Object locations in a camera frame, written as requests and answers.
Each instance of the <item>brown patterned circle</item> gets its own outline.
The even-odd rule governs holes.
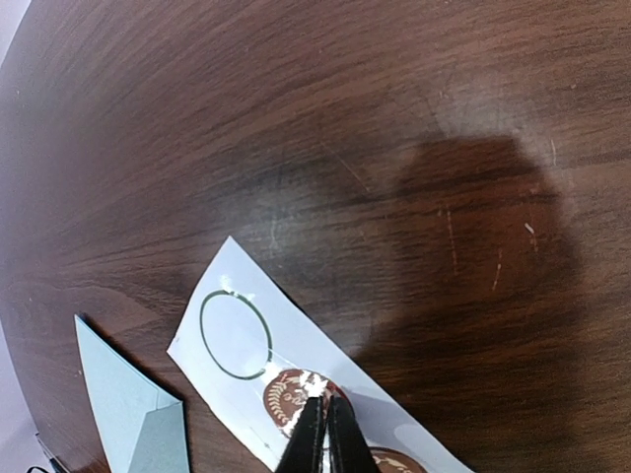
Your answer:
[[[427,473],[425,468],[399,451],[371,448],[371,453],[382,473]]]
[[[263,392],[265,409],[285,436],[290,437],[309,397],[333,393],[344,396],[330,379],[309,370],[284,370],[278,373]]]

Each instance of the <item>drawn circle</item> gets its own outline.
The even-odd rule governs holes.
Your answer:
[[[415,460],[389,448],[371,448],[373,459],[382,473],[427,473]]]
[[[229,299],[222,301],[223,308],[214,312],[214,316],[210,316],[214,320],[208,320],[210,317],[204,317],[204,309],[207,309],[208,305],[218,302],[220,298]],[[252,326],[252,324],[247,320],[248,318],[251,318],[252,314],[256,316],[256,320],[258,322],[255,327],[260,328],[261,330],[254,328],[254,326]],[[226,320],[225,315],[228,315],[230,320]],[[204,329],[205,318],[206,323],[214,323],[217,325],[217,330],[209,330],[209,333],[206,333],[206,330]],[[222,323],[228,324],[223,327],[223,330],[220,327]],[[265,373],[267,364],[272,360],[272,336],[263,315],[256,306],[245,297],[228,291],[215,291],[214,293],[206,296],[204,301],[201,303],[201,308],[199,310],[199,328],[201,330],[201,337],[204,341],[204,346],[206,347],[210,358],[213,359],[217,367],[219,367],[222,372],[228,376],[241,380],[256,379]],[[217,340],[214,340],[215,343],[213,343],[212,340],[217,337],[221,337],[219,342],[222,346],[239,348],[247,342],[247,345],[250,348],[258,342],[261,348],[264,346],[264,350],[260,350],[259,353],[257,353],[255,349],[248,352],[242,351],[242,353],[246,354],[246,360],[240,361],[238,357],[235,357],[235,354],[238,353],[238,351],[230,353],[230,356],[228,357],[221,354],[221,352],[217,349],[217,346],[220,343],[217,343]],[[256,340],[257,338],[264,338],[264,342]]]
[[[346,398],[344,392],[327,377],[309,370],[290,369],[278,373],[267,384],[263,391],[263,403],[278,429],[289,438],[307,399],[322,395],[328,399],[334,393]]]

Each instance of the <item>light blue paper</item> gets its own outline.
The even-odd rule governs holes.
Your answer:
[[[112,473],[188,473],[182,402],[75,316],[90,404]]]

